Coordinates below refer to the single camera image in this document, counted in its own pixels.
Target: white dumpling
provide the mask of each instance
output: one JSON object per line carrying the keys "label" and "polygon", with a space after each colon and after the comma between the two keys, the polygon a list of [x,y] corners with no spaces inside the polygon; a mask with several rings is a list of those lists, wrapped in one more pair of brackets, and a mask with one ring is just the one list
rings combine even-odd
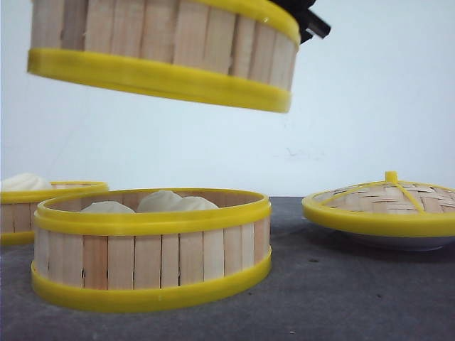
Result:
{"label": "white dumpling", "polygon": [[158,192],[147,195],[141,200],[137,207],[137,212],[165,212],[169,208],[181,201],[182,197],[171,190],[159,190]]}
{"label": "white dumpling", "polygon": [[213,202],[203,197],[184,197],[175,205],[169,208],[170,211],[200,211],[214,210],[218,208]]}
{"label": "white dumpling", "polygon": [[52,185],[49,181],[32,173],[18,174],[11,178],[2,180],[1,182],[1,190],[4,192],[20,190],[47,190],[51,188]]}
{"label": "white dumpling", "polygon": [[100,201],[92,203],[81,213],[134,213],[134,211],[117,201]]}

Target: white background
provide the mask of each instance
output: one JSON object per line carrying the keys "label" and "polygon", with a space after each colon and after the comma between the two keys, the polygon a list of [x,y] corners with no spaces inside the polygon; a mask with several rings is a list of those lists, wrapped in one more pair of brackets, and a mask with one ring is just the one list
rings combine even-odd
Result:
{"label": "white background", "polygon": [[1,2],[1,177],[303,196],[400,178],[455,188],[455,1],[318,0],[288,114],[26,73],[31,1]]}

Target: yellow rim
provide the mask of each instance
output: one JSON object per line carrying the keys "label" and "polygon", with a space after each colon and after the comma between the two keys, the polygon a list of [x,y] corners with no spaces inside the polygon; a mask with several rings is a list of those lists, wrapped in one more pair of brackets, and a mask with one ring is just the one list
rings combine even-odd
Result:
{"label": "yellow rim", "polygon": [[2,192],[2,204],[20,204],[41,202],[53,197],[78,193],[93,193],[108,190],[107,184],[100,181],[52,181],[52,185],[81,185],[74,188],[58,188],[53,190],[24,190],[17,192]]}
{"label": "yellow rim", "polygon": [[1,245],[20,245],[20,244],[31,244],[35,239],[35,233],[33,231],[17,232],[17,233],[2,233],[0,240]]}
{"label": "yellow rim", "polygon": [[44,300],[67,308],[103,313],[139,313],[189,307],[220,300],[262,281],[271,269],[271,254],[239,273],[188,286],[141,290],[95,290],[54,283],[42,277],[31,264],[32,286]]}
{"label": "yellow rim", "polygon": [[153,190],[116,190],[99,194],[152,193],[157,190],[172,190],[177,192],[223,191],[232,194],[252,195],[257,197],[257,201],[250,204],[224,207],[217,210],[135,214],[88,214],[53,210],[50,208],[52,204],[57,202],[91,196],[91,194],[71,195],[46,200],[45,202],[38,204],[38,209],[35,213],[35,222],[42,229],[61,233],[97,236],[140,236],[199,232],[238,226],[268,217],[272,211],[272,205],[267,196],[243,190],[157,188]]}
{"label": "yellow rim", "polygon": [[290,92],[240,77],[104,53],[34,48],[28,71],[94,87],[192,102],[288,112]]}
{"label": "yellow rim", "polygon": [[[352,212],[325,206],[337,197],[353,193],[361,188],[371,185],[385,185],[391,183],[399,188],[403,194],[416,207],[417,213],[412,215],[388,215],[384,213]],[[386,172],[385,181],[357,185],[343,193],[333,195],[329,199],[318,202],[314,200],[317,195],[309,195],[302,200],[304,216],[325,227],[342,231],[369,234],[384,237],[451,237],[455,235],[455,212],[428,213],[424,208],[403,188],[400,183],[413,183],[398,180],[396,172]],[[452,190],[437,185],[430,187]]]}
{"label": "yellow rim", "polygon": [[209,6],[224,9],[229,12],[242,14],[248,18],[271,26],[285,34],[296,46],[300,45],[299,24],[294,17],[282,7],[268,0],[194,0]]}

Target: yellow lid knob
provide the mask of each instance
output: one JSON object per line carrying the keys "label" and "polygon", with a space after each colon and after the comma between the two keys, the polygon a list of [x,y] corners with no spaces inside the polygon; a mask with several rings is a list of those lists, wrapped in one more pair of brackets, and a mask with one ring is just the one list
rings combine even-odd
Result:
{"label": "yellow lid knob", "polygon": [[387,181],[388,183],[397,183],[398,173],[395,170],[389,170],[385,172],[385,181]]}

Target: stacked steamer basket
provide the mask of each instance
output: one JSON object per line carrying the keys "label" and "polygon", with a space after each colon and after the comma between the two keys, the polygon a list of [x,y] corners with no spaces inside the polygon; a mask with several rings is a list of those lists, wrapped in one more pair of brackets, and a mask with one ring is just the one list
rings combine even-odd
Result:
{"label": "stacked steamer basket", "polygon": [[32,279],[57,305],[104,312],[180,308],[231,296],[270,270],[267,197],[240,190],[171,189],[219,209],[84,213],[114,200],[134,211],[157,190],[73,195],[42,202]]}
{"label": "stacked steamer basket", "polygon": [[34,0],[29,72],[287,112],[299,26],[267,0]]}
{"label": "stacked steamer basket", "polygon": [[1,245],[33,243],[33,214],[38,203],[77,193],[107,190],[107,184],[93,181],[54,181],[48,190],[23,190],[1,193]]}
{"label": "stacked steamer basket", "polygon": [[364,244],[424,251],[455,241],[455,190],[398,180],[364,183],[309,195],[304,216]]}

